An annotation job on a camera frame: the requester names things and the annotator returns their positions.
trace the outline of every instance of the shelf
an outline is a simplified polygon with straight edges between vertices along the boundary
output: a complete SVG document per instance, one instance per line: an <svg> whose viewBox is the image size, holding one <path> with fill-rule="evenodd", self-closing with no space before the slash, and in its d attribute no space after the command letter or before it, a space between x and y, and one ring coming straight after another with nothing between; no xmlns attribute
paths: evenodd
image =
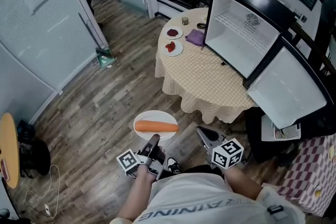
<svg viewBox="0 0 336 224"><path fill-rule="evenodd" d="M273 40L268 40L264 35L259 33L258 30L229 12L224 12L215 17L215 19L249 42L262 55L265 55L272 45L271 42Z"/></svg>
<svg viewBox="0 0 336 224"><path fill-rule="evenodd" d="M209 39L207 44L224 59L229 59L230 64L245 78L251 74L263 58L247 41L238 39L236 33L231 29Z"/></svg>

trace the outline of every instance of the black frame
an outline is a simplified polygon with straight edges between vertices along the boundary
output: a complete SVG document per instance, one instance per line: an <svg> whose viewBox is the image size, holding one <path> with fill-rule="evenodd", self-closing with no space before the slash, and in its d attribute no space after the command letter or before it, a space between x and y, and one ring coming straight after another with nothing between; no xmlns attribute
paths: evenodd
<svg viewBox="0 0 336 224"><path fill-rule="evenodd" d="M300 52L300 50L295 46L293 46L291 43L289 43L287 40L285 40L283 37L281 39L278 39L277 42L275 42L275 44L270 48L270 50L268 51L269 52L268 57L265 59L264 62L260 63L260 65L255 69L252 76L250 76L243 83L243 86L246 89L249 89L250 86L253 84L253 82L261 75L261 73L265 70L265 68L274 60L275 56L280 52L280 50L283 47L285 47L299 61L299 63L303 66L303 68L307 71L307 73L313 79L315 84L318 86L319 90L322 92L324 98L327 101L327 104L324 107L297 119L293 124L298 124L302 121L313 120L333 111L334 100L331 98L331 95L329 94L328 90L326 89L326 87L322 82L322 79L320 77L322 74L316 72L314 68L308 64L307 59Z"/></svg>
<svg viewBox="0 0 336 224"><path fill-rule="evenodd" d="M287 22L277 22L276 18L270 18L268 17L265 13L261 12L260 10L258 10L255 6L250 5L248 3L246 3L244 0L234 0L238 3L240 3L241 5L243 5L244 7L248 8L251 12L257 14L259 17L261 17L263 20L265 20L267 23L269 23L270 25L272 25L278 32L279 32L279 36L277 38L277 40L275 41L274 44L277 43L277 41L282 37L282 33L287 31L288 28L290 27L290 25L292 24L292 22L294 21L295 17L294 14L287 8L285 8L281 3L279 3L277 0L270 0L273 5L281 7L282 10L285 8L287 9L287 17L289 19L287 19ZM257 70L257 68L260 67L260 65L262 65L264 62L267 61L267 58L269 57L270 53L271 53L271 49L273 47L274 44L271 45L271 48L268 50L268 52L264 55L264 57L262 58L262 60L259 62L259 64L257 65L257 67L251 72L251 74L246 78L244 77L233 65L230 64L230 62L225 59L223 56L221 56L220 54L218 54L213 48L211 48L205 41L206 36L207 36L207 32L208 32L208 26L209 26L209 21L210 21L210 16L211 16L211 11L212 11L212 5L213 5L213 0L210 1L210 6L209 6L209 10L208 10L208 15L207 15L207 20L206 20L206 28L205 28L205 32L204 32L204 37L203 37L203 44L206 45L210 50L212 50L214 53L216 53L219 57L221 57L223 59L223 61L225 63L227 63L229 66L231 66L239 75L241 75L244 78L244 82L243 84L245 84L245 82L247 80L249 80L251 77L254 76L255 71Z"/></svg>

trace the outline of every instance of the white t-shirt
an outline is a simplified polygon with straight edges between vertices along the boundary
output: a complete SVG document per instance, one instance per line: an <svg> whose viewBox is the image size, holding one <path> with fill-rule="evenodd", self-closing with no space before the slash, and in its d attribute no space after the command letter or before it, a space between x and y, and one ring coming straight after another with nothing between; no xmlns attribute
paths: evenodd
<svg viewBox="0 0 336 224"><path fill-rule="evenodd" d="M139 224L304 224L305 215L264 188L256 201L233 193L214 174L180 174L153 184L147 209L134 221ZM111 224L130 224L123 218Z"/></svg>

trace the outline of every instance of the person's leg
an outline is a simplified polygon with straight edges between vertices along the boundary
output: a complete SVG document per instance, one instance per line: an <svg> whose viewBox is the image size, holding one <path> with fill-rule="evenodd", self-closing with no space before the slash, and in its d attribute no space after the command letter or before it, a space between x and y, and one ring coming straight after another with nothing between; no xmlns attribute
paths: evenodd
<svg viewBox="0 0 336 224"><path fill-rule="evenodd" d="M198 166L195 166L193 168L189 168L186 171L184 171L184 173L215 174L215 175L218 175L218 176L220 176L221 178L224 179L223 173L222 173L222 171L218 167L212 169L210 167L210 165L207 165L207 164L205 164L205 165L198 165Z"/></svg>

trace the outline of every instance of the person's arm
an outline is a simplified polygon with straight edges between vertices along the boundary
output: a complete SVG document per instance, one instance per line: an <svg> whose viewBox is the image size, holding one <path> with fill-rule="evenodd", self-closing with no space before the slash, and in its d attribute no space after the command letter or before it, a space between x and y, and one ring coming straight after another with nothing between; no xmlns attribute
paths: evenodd
<svg viewBox="0 0 336 224"><path fill-rule="evenodd" d="M262 187L247 177L239 168L234 166L227 170L222 169L222 172L233 192L252 200L257 199Z"/></svg>
<svg viewBox="0 0 336 224"><path fill-rule="evenodd" d="M146 210L151 195L152 184L155 179L156 176L148 172L147 166L139 166L137 178L117 218L135 221L135 219Z"/></svg>

